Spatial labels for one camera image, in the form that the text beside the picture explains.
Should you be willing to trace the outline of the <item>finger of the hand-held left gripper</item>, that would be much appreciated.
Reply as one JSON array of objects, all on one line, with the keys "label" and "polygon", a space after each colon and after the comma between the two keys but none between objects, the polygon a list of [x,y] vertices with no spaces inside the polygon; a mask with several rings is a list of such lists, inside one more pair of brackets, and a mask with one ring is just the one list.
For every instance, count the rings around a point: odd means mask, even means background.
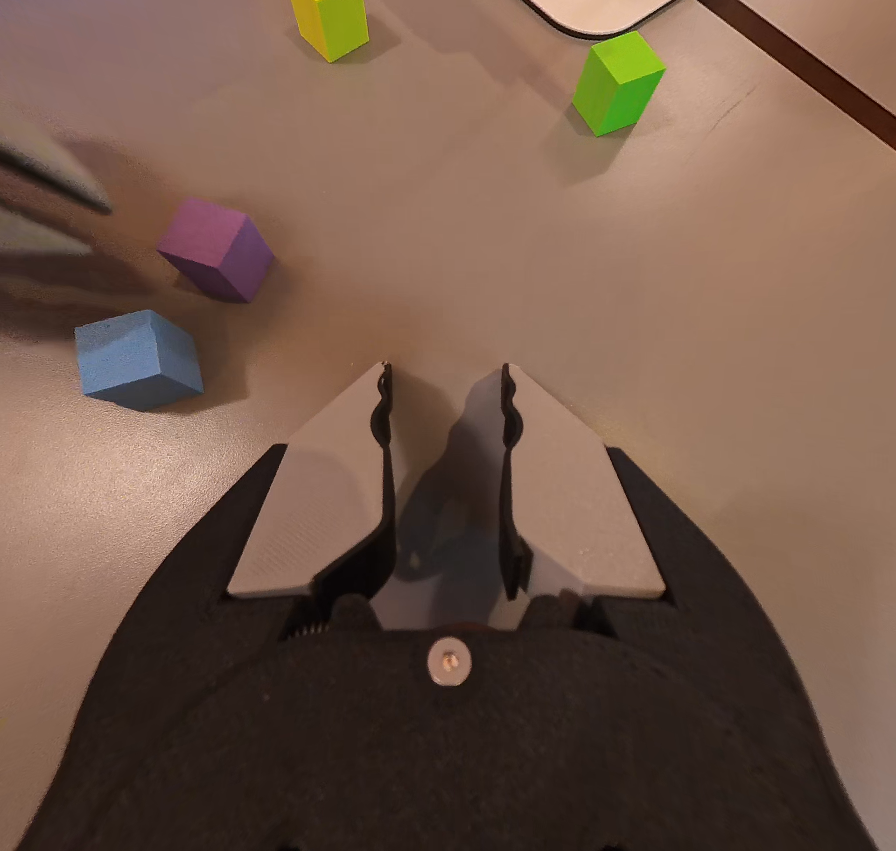
[{"label": "finger of the hand-held left gripper", "polygon": [[41,133],[2,133],[2,163],[99,213],[113,206],[102,184],[71,152]]},{"label": "finger of the hand-held left gripper", "polygon": [[92,247],[73,236],[1,207],[1,254],[87,256]]}]

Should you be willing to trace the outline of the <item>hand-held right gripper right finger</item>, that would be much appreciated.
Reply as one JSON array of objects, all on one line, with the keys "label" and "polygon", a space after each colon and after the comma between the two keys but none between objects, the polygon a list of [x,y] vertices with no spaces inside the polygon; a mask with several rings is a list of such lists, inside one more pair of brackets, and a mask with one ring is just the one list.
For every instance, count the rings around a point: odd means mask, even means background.
[{"label": "hand-held right gripper right finger", "polygon": [[506,597],[660,598],[666,584],[599,434],[515,364],[502,367],[500,405]]}]

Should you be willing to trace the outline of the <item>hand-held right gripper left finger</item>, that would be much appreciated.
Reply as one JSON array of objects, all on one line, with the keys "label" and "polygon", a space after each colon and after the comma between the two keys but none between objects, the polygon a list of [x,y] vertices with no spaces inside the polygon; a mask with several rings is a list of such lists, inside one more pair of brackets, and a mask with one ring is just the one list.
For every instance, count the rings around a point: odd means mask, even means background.
[{"label": "hand-held right gripper left finger", "polygon": [[396,563],[392,366],[375,364],[288,439],[230,578],[235,598],[372,599]]}]

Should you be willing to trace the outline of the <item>light blue foam cube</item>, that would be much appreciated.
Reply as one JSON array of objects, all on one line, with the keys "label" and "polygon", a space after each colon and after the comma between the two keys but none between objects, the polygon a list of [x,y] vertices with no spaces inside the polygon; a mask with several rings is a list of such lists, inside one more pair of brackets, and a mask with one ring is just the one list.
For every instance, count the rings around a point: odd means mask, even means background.
[{"label": "light blue foam cube", "polygon": [[204,392],[193,337],[151,309],[74,329],[85,397],[148,411]]}]

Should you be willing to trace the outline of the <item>purple foam cube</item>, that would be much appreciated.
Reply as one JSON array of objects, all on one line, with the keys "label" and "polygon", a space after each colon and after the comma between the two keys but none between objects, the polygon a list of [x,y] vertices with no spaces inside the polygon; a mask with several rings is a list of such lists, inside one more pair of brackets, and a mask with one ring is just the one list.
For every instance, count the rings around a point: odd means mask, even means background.
[{"label": "purple foam cube", "polygon": [[274,262],[248,215],[194,197],[177,209],[156,251],[201,292],[225,302],[252,302]]}]

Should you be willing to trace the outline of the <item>yellow foam cube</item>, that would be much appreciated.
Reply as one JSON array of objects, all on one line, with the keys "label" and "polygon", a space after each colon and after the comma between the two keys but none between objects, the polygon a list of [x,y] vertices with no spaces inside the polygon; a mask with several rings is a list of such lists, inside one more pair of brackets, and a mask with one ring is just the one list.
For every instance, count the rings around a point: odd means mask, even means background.
[{"label": "yellow foam cube", "polygon": [[364,0],[290,0],[300,35],[332,63],[369,42]]}]

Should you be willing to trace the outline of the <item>green foam cube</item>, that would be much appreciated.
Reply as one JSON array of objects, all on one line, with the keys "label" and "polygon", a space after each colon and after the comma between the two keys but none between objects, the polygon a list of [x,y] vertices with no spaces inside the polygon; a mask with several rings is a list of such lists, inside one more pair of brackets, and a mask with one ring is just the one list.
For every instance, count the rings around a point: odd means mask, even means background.
[{"label": "green foam cube", "polygon": [[638,31],[594,43],[573,106],[596,137],[637,123],[666,65]]}]

